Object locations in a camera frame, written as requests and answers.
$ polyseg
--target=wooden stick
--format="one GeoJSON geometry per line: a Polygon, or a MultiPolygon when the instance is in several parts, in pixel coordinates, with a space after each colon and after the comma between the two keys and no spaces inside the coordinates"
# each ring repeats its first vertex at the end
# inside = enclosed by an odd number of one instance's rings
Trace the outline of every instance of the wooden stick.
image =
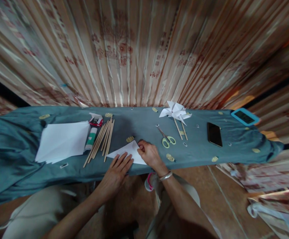
{"type": "Polygon", "coordinates": [[[115,120],[112,122],[112,125],[111,125],[110,135],[109,135],[109,142],[108,142],[108,145],[107,145],[107,152],[106,152],[106,156],[105,156],[104,162],[106,162],[106,158],[107,158],[107,155],[108,155],[108,153],[109,153],[110,143],[111,143],[111,136],[112,136],[112,130],[113,130],[113,128],[114,128],[114,124],[115,124],[115,120]]]}
{"type": "Polygon", "coordinates": [[[182,121],[181,121],[181,124],[182,124],[182,128],[183,128],[183,132],[184,132],[185,138],[188,140],[187,133],[185,132],[184,125],[183,125],[182,121]]]}
{"type": "Polygon", "coordinates": [[[108,141],[108,138],[109,138],[109,130],[107,130],[107,132],[106,132],[106,136],[105,136],[105,139],[104,139],[104,142],[103,142],[103,144],[102,144],[102,146],[101,146],[101,151],[104,149],[104,147],[105,147],[105,150],[102,152],[102,156],[104,156],[104,153],[105,153],[105,151],[106,151],[106,145],[107,145],[107,141],[108,141]]]}
{"type": "Polygon", "coordinates": [[[181,136],[181,133],[180,133],[180,130],[179,130],[179,127],[178,127],[178,124],[177,124],[177,122],[175,121],[175,118],[173,118],[173,119],[174,119],[174,123],[175,123],[175,125],[177,126],[177,129],[178,129],[179,135],[180,135],[181,139],[183,140],[183,138],[182,138],[182,136],[181,136]]]}
{"type": "MultiPolygon", "coordinates": [[[[102,131],[103,131],[103,129],[104,129],[105,126],[106,126],[106,124],[104,124],[104,125],[101,127],[101,130],[100,130],[100,132],[99,132],[98,135],[100,135],[100,134],[102,133],[102,131]]],[[[87,164],[87,162],[88,162],[88,159],[89,159],[89,157],[90,157],[91,152],[93,151],[93,149],[94,149],[94,147],[91,148],[91,150],[90,150],[90,152],[89,152],[89,154],[88,154],[88,157],[87,157],[87,159],[86,159],[83,167],[86,167],[86,164],[87,164]]]]}
{"type": "Polygon", "coordinates": [[[107,130],[108,122],[109,122],[109,121],[107,121],[107,122],[104,124],[104,126],[103,126],[103,131],[102,131],[101,133],[99,132],[98,138],[96,139],[96,142],[94,143],[94,147],[92,148],[91,155],[90,155],[90,157],[89,157],[89,159],[88,159],[88,163],[90,162],[92,156],[93,156],[94,153],[95,153],[96,146],[98,145],[99,140],[102,138],[102,135],[103,135],[103,134],[106,132],[106,130],[107,130]]]}
{"type": "Polygon", "coordinates": [[[101,142],[102,142],[102,140],[103,140],[103,138],[104,138],[104,136],[105,136],[105,134],[106,134],[106,131],[107,131],[109,128],[110,128],[110,122],[107,123],[106,128],[105,128],[103,134],[101,135],[101,138],[100,138],[100,140],[98,141],[98,144],[97,144],[96,147],[95,147],[95,151],[94,151],[94,152],[92,153],[92,155],[91,155],[91,158],[92,158],[92,159],[94,159],[94,158],[96,157],[96,155],[97,155],[97,153],[98,153],[98,149],[99,149],[99,147],[100,147],[100,144],[101,144],[101,142]]]}

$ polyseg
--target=finger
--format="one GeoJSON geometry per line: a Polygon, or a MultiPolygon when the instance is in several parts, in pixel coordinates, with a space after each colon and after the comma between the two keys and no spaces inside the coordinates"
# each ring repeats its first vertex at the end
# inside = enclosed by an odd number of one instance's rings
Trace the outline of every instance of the finger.
{"type": "Polygon", "coordinates": [[[132,154],[129,154],[128,157],[125,158],[124,161],[122,161],[122,163],[119,165],[118,170],[122,171],[122,169],[125,167],[125,165],[129,162],[129,160],[131,159],[132,154]]]}
{"type": "Polygon", "coordinates": [[[126,174],[128,170],[130,169],[131,165],[133,164],[134,159],[129,160],[129,162],[125,165],[125,167],[122,169],[122,173],[126,174]]]}
{"type": "Polygon", "coordinates": [[[117,155],[115,156],[115,158],[112,160],[112,162],[111,162],[109,168],[113,168],[113,166],[114,166],[115,163],[117,162],[117,159],[119,158],[119,156],[120,156],[119,154],[117,154],[117,155]]]}
{"type": "Polygon", "coordinates": [[[119,167],[119,165],[125,159],[126,156],[127,156],[127,152],[125,152],[123,155],[121,155],[121,157],[118,159],[117,163],[115,164],[115,168],[119,167]]]}
{"type": "Polygon", "coordinates": [[[138,154],[140,154],[140,156],[142,157],[143,155],[145,155],[145,152],[143,152],[141,149],[137,149],[138,154]]]}
{"type": "Polygon", "coordinates": [[[144,141],[144,140],[140,140],[140,141],[138,142],[138,146],[143,145],[144,147],[146,147],[148,144],[149,144],[149,143],[148,143],[147,141],[144,141]]]}

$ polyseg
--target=scissors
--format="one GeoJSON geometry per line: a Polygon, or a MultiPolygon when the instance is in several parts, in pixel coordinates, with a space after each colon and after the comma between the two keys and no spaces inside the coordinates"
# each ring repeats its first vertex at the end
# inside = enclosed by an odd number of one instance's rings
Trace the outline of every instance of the scissors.
{"type": "Polygon", "coordinates": [[[162,130],[160,129],[159,125],[157,124],[156,127],[158,128],[158,130],[160,131],[160,133],[163,135],[163,139],[162,139],[162,145],[165,147],[165,148],[169,148],[170,147],[170,144],[168,143],[168,141],[165,139],[167,138],[170,143],[172,144],[175,144],[175,139],[171,136],[166,136],[162,130]]]}

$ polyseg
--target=ironing board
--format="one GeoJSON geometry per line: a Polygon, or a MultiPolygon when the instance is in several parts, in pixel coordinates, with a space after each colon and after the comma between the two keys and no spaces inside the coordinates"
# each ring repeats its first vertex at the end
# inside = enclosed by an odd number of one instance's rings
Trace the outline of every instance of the ironing board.
{"type": "MultiPolygon", "coordinates": [[[[74,182],[101,180],[112,159],[99,150],[85,168],[83,164],[89,151],[55,164],[35,162],[43,128],[53,123],[73,123],[90,120],[90,112],[100,114],[106,122],[106,113],[113,114],[115,126],[110,151],[127,144],[133,136],[155,144],[162,160],[169,169],[178,169],[220,163],[266,163],[283,150],[281,142],[273,142],[261,134],[255,126],[246,127],[230,113],[231,110],[187,110],[192,117],[185,120],[188,141],[181,140],[173,118],[159,118],[163,108],[79,108],[66,106],[42,106],[19,108],[0,117],[0,204],[17,197],[33,194],[42,188],[74,182]],[[207,122],[220,126],[223,147],[207,140],[207,122]],[[162,145],[162,135],[156,128],[176,140],[169,148],[162,145]],[[175,162],[167,159],[170,154],[175,162]]],[[[151,172],[147,165],[133,164],[129,174],[151,172]]]]}

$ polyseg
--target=tiled floor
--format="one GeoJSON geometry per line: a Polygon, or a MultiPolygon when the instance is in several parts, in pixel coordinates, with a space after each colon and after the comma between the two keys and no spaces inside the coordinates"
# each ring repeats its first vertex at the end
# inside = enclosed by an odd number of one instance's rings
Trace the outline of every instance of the tiled floor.
{"type": "MultiPolygon", "coordinates": [[[[252,218],[246,207],[247,193],[215,166],[174,170],[193,185],[204,212],[213,220],[224,239],[277,239],[260,218],[252,218]]],[[[136,220],[139,230],[135,236],[145,238],[158,208],[155,193],[143,186],[145,175],[129,177],[118,195],[103,206],[80,231],[78,238],[105,238],[136,220]]],[[[7,220],[20,198],[0,206],[0,224],[7,220]]]]}

